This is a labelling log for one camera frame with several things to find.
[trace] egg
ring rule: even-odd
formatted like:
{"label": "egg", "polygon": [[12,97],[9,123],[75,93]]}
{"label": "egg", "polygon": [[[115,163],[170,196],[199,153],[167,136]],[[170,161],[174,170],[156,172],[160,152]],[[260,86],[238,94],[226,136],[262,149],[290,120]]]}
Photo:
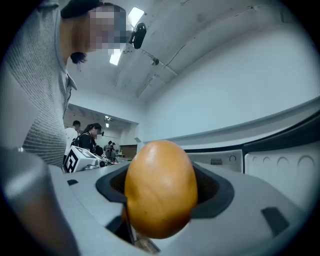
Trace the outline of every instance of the egg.
{"label": "egg", "polygon": [[155,239],[173,236],[189,222],[198,200],[188,155],[171,141],[148,143],[128,168],[124,195],[130,223],[137,232]]}

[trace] egg holder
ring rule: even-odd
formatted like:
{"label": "egg holder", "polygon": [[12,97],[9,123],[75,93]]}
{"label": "egg holder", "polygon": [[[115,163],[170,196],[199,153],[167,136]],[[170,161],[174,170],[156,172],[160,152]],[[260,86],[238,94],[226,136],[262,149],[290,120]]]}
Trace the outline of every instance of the egg holder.
{"label": "egg holder", "polygon": [[[221,214],[232,202],[235,190],[225,178],[192,163],[196,178],[198,201],[190,212],[190,219],[211,219]],[[129,166],[120,167],[99,178],[95,184],[98,192],[107,200],[123,204],[122,216],[116,216],[106,228],[134,244],[134,235],[128,218],[127,197],[125,196],[125,180]]]}

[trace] ceiling light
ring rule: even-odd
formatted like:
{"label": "ceiling light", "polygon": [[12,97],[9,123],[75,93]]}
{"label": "ceiling light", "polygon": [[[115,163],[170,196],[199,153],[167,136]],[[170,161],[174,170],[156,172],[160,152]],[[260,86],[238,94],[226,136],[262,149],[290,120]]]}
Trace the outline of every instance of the ceiling light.
{"label": "ceiling light", "polygon": [[144,15],[144,13],[145,12],[143,10],[140,10],[137,7],[132,8],[132,10],[130,11],[130,13],[128,15],[128,20],[133,27],[136,27],[138,21],[140,20],[142,15]]}
{"label": "ceiling light", "polygon": [[113,54],[110,57],[110,63],[113,65],[118,65],[118,62],[120,60],[120,56],[121,56],[121,50],[120,49],[114,49]]}

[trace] white shirt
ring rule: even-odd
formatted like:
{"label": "white shirt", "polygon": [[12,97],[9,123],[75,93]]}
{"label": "white shirt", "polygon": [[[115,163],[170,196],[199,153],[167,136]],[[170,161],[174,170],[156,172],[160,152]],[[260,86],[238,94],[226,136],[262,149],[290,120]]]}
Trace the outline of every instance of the white shirt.
{"label": "white shirt", "polygon": [[66,137],[66,147],[64,154],[67,156],[69,154],[72,141],[78,137],[78,132],[72,127],[65,129],[65,137]]}

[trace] ceiling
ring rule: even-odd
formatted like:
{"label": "ceiling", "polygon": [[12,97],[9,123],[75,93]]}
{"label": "ceiling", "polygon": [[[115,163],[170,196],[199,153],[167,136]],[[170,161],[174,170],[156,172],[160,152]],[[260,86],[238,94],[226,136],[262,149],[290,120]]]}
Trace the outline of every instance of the ceiling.
{"label": "ceiling", "polygon": [[105,116],[112,118],[112,121],[108,121],[109,128],[111,130],[122,131],[128,129],[131,125],[130,122],[120,120],[119,118],[110,116],[107,113],[96,112],[73,104],[68,105],[63,121],[66,126],[71,127],[72,123],[75,120],[78,120],[81,123],[82,130],[89,124],[99,123],[102,128],[106,130],[107,128],[104,120]]}
{"label": "ceiling", "polygon": [[199,58],[244,33],[284,22],[275,0],[111,0],[129,13],[142,9],[147,33],[141,49],[164,64],[151,65],[141,49],[122,54],[118,66],[108,52],[89,53],[80,66],[68,63],[78,89],[130,96],[147,103]]}

